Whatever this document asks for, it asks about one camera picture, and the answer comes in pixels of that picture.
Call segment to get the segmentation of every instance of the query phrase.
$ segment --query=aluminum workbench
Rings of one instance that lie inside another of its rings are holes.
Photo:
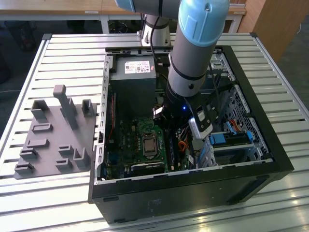
[[[104,221],[94,204],[87,203],[89,172],[15,180],[14,167],[30,128],[34,99],[58,105],[52,98],[53,87],[64,84],[75,104],[91,99],[99,111],[105,48],[140,46],[135,34],[53,35],[41,42],[0,140],[0,231],[308,229],[309,113],[258,38],[223,34],[218,45],[232,46],[291,159],[293,173],[269,184],[245,203],[112,225]]]

